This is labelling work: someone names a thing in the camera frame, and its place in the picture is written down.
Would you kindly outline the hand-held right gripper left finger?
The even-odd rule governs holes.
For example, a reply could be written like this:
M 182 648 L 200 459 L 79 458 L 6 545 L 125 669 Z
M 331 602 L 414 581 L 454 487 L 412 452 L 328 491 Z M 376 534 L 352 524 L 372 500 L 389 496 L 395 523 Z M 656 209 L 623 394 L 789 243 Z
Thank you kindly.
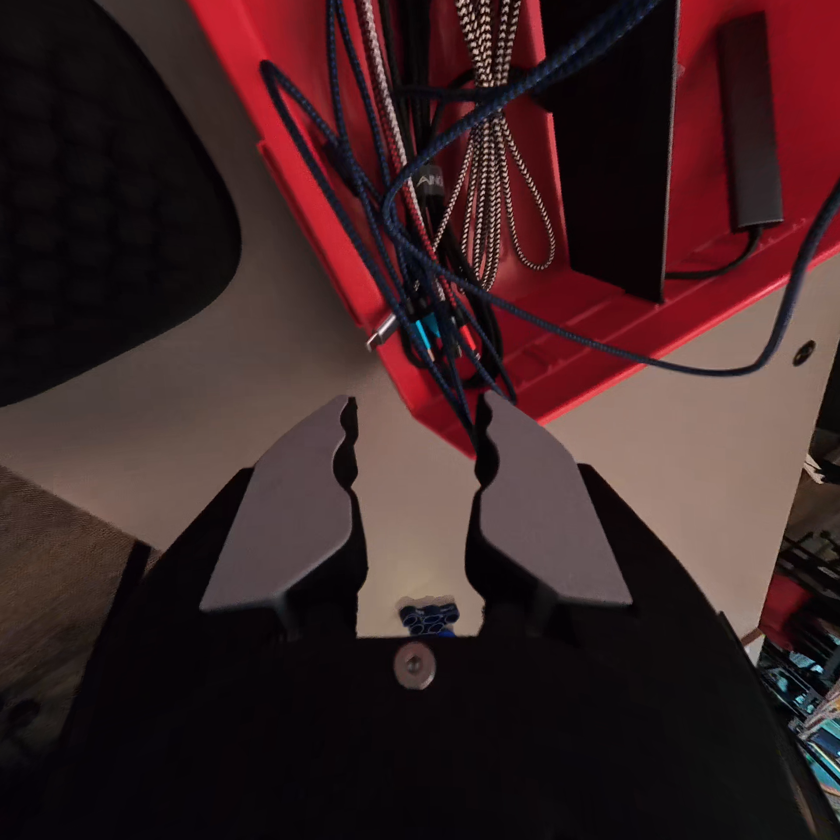
M 365 535 L 358 406 L 340 395 L 255 463 L 200 609 L 273 612 L 288 637 L 356 637 Z

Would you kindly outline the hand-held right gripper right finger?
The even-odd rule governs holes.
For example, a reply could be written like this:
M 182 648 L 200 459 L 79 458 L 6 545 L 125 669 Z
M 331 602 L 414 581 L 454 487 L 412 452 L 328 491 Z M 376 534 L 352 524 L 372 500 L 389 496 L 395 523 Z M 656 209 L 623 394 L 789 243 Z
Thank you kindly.
M 571 453 L 497 393 L 479 397 L 465 572 L 484 601 L 526 624 L 558 606 L 626 608 L 633 597 Z

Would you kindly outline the black slab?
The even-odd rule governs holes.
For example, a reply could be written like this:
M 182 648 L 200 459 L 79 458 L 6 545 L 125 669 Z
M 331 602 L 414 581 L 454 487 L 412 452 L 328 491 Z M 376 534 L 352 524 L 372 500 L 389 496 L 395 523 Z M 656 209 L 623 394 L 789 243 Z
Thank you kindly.
M 541 2 L 545 82 L 570 267 L 662 301 L 679 37 L 678 1 Z

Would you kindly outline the red plastic bin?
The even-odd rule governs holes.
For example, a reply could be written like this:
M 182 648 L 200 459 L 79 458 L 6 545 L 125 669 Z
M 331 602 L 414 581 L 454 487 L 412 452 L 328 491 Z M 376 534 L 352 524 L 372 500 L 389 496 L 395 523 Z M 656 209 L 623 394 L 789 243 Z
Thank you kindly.
M 838 254 L 838 2 L 680 2 L 665 272 L 737 258 L 717 35 L 765 11 L 784 221 L 654 303 L 571 268 L 541 2 L 189 2 L 259 152 L 408 412 L 471 451 L 478 393 L 542 424 Z

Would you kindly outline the dark grey usb hub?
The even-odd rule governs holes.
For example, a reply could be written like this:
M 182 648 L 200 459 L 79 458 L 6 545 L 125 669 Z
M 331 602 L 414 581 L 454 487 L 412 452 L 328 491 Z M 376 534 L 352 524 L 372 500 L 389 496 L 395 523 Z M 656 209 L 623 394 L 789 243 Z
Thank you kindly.
M 730 230 L 747 241 L 724 266 L 669 270 L 667 280 L 709 280 L 739 268 L 756 252 L 763 234 L 784 221 L 765 11 L 720 26 L 717 66 Z

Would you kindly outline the blue perforated toy beam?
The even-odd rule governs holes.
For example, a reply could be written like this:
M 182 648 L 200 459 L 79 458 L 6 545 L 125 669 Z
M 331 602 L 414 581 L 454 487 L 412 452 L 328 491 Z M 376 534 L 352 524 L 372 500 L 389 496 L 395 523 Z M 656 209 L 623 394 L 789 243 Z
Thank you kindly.
M 442 595 L 403 599 L 396 613 L 409 637 L 454 637 L 460 618 L 455 600 Z

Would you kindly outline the black mesh chair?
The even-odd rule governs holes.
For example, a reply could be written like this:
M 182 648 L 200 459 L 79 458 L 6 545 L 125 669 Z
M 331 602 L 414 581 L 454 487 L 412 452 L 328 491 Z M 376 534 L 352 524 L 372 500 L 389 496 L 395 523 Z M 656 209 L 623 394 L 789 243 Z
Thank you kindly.
M 98 3 L 1 2 L 1 405 L 214 302 L 242 235 L 209 153 Z

